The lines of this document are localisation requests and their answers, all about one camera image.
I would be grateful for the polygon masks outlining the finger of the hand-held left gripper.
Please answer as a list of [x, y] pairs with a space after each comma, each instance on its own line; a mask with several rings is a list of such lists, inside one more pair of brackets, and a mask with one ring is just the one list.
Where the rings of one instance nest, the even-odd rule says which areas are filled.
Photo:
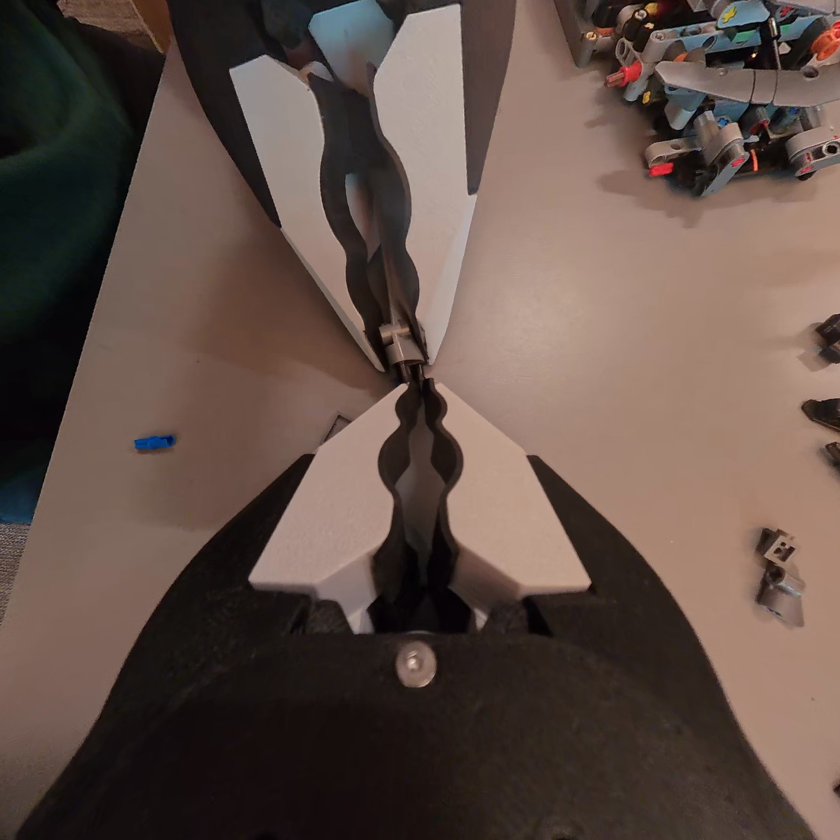
[[364, 335], [347, 286], [347, 255], [333, 232], [321, 192], [324, 131], [308, 81], [271, 56], [229, 71], [280, 220], [281, 232], [344, 327], [379, 372], [385, 367]]
[[445, 338], [476, 205], [461, 36], [458, 4], [408, 14], [372, 77], [378, 133], [397, 173], [385, 242], [429, 363]]

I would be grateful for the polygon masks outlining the lego car model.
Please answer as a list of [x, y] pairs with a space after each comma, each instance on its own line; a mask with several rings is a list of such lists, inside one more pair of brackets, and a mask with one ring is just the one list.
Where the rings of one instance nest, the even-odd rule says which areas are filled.
[[695, 197], [839, 162], [838, 1], [558, 1], [574, 63], [651, 116], [647, 176]]

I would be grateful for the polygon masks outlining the grey lego blade assembly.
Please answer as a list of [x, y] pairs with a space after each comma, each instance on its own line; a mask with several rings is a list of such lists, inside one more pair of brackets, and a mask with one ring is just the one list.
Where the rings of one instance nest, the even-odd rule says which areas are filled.
[[417, 317], [419, 275], [406, 243], [411, 207], [399, 172], [373, 169], [369, 186], [378, 245], [369, 260], [368, 282], [381, 314], [377, 332], [385, 362], [400, 375], [400, 363], [428, 361], [425, 332]]

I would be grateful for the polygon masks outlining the light grey lego joint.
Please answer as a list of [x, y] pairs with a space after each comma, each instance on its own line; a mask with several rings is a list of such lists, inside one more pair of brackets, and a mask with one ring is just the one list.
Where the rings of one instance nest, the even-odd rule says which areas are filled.
[[804, 591], [805, 583], [798, 573], [783, 565], [768, 562], [755, 602], [785, 625], [801, 628], [805, 625], [802, 605]]

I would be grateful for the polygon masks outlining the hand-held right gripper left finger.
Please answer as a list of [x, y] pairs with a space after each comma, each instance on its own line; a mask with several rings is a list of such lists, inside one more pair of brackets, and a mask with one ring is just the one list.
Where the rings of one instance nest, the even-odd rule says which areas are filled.
[[254, 589], [336, 602], [353, 632], [374, 631], [369, 608], [401, 582], [395, 491], [420, 397], [399, 385], [320, 445], [249, 574]]

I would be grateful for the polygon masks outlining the person's green shirt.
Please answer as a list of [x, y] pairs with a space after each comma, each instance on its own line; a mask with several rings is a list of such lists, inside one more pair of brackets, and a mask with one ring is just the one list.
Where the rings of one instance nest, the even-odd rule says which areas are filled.
[[56, 441], [163, 56], [1, 4], [2, 480]]

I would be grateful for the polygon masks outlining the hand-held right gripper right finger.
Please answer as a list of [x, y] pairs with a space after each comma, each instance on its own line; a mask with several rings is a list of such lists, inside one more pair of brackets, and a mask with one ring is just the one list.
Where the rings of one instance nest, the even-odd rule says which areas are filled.
[[533, 595], [586, 592], [578, 553], [522, 447], [445, 385], [425, 384], [432, 467], [443, 481], [427, 563], [445, 633]]

